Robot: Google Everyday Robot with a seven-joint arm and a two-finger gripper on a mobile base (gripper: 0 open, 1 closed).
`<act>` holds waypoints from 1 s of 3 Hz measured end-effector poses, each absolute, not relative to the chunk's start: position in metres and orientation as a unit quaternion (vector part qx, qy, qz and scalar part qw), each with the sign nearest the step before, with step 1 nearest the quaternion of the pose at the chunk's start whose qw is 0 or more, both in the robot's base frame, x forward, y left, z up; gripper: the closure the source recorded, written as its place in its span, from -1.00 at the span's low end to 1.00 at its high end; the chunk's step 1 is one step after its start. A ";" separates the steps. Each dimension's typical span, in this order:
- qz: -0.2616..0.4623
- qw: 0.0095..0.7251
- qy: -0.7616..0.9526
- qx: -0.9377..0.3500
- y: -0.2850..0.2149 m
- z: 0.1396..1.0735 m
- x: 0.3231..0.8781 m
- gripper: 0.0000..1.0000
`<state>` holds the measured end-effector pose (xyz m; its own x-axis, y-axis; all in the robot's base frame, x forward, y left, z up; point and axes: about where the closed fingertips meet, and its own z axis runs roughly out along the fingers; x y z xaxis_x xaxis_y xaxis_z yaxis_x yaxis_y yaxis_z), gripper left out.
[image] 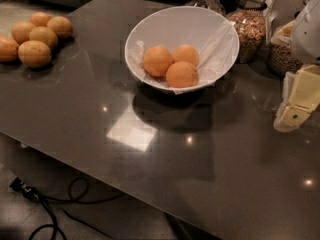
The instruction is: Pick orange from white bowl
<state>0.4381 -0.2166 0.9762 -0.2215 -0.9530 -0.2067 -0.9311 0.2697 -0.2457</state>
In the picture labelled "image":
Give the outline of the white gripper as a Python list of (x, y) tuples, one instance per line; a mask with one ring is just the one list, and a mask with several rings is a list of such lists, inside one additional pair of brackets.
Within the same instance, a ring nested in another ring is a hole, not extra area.
[[(310, 0), (295, 19), (291, 55), (304, 64), (320, 63), (320, 0)], [(299, 128), (320, 104), (320, 66), (304, 65), (283, 79), (282, 102), (273, 127), (287, 133)]]

